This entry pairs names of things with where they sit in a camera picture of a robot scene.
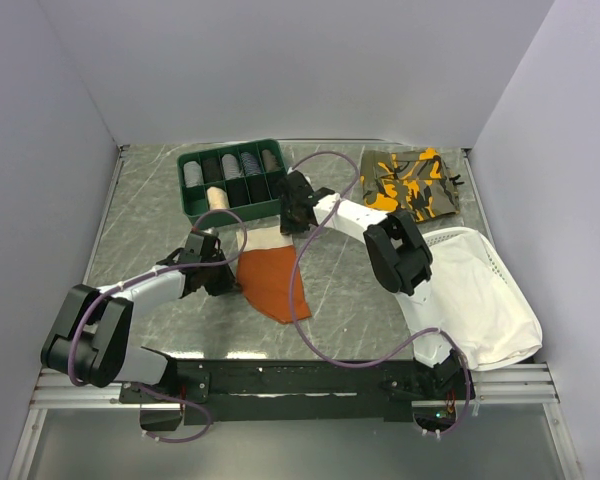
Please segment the green divided organizer tray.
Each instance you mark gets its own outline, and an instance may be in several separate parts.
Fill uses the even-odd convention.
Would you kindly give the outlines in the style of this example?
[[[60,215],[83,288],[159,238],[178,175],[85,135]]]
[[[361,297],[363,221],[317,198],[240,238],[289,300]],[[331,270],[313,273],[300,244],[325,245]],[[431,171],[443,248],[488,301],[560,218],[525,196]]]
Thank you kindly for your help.
[[[264,170],[261,160],[261,151],[264,149],[269,149],[276,155],[280,162],[280,170],[274,172]],[[242,152],[250,152],[259,160],[261,174],[252,176],[244,174],[240,160]],[[201,165],[201,161],[205,158],[216,158],[222,168],[221,157],[227,153],[237,157],[242,173],[240,178],[226,180],[223,174],[223,180],[220,182],[206,183],[203,177],[201,185],[192,188],[185,186],[182,171],[184,164],[196,161]],[[233,217],[226,214],[218,216],[207,214],[211,210],[209,210],[206,190],[211,186],[221,187],[227,192],[229,210],[236,213],[244,222],[268,218],[280,213],[277,183],[286,176],[287,165],[280,143],[274,139],[243,142],[185,153],[177,160],[177,172],[183,213],[191,223],[199,222],[202,228],[226,226],[236,222]]]

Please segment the orange underwear beige waistband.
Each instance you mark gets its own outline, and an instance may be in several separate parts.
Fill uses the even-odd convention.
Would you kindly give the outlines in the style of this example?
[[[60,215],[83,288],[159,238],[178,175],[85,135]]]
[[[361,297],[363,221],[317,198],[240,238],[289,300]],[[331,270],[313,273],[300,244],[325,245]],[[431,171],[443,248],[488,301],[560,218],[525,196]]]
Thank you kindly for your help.
[[[236,233],[238,245],[247,240],[238,259],[236,277],[242,293],[249,304],[266,317],[280,323],[292,322],[289,293],[298,320],[311,316],[306,301],[300,272],[294,277],[290,288],[296,249],[292,238],[280,233],[278,227],[248,230]]]

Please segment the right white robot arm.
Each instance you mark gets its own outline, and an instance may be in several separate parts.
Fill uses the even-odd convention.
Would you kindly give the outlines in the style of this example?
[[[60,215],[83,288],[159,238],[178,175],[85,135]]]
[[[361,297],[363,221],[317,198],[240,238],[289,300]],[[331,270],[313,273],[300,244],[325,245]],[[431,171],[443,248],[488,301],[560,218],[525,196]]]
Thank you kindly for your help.
[[[429,398],[440,398],[453,385],[453,376],[442,365],[452,354],[458,358],[463,370],[469,362],[452,337],[441,328],[440,308],[431,299],[433,255],[423,235],[408,212],[397,210],[383,212],[346,199],[342,194],[328,188],[315,190],[306,177],[295,170],[277,184],[281,207],[281,226],[289,226],[293,233],[309,232],[307,241],[300,249],[292,267],[289,288],[295,286],[299,261],[310,243],[322,230],[328,228],[343,233],[365,245],[373,274],[378,283],[394,295],[403,316],[409,319],[429,320],[431,325],[411,334],[388,354],[366,362],[345,362],[328,357],[311,343],[298,324],[294,305],[290,305],[292,323],[303,342],[321,360],[347,369],[376,367],[397,355],[416,340],[427,335],[443,338],[438,352],[440,358],[430,359],[415,354],[415,359],[428,366],[418,378],[420,391]]]

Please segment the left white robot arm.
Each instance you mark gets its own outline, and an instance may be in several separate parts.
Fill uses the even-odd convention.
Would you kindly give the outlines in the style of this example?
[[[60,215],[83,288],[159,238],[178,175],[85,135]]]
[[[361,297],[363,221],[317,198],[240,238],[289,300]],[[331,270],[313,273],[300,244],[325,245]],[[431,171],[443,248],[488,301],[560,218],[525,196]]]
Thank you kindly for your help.
[[[179,388],[175,360],[132,346],[131,324],[200,289],[210,296],[238,289],[221,242],[210,231],[190,232],[183,247],[127,281],[99,288],[72,287],[43,344],[41,364],[80,385],[102,388],[114,382],[143,383],[154,400],[168,401]]]

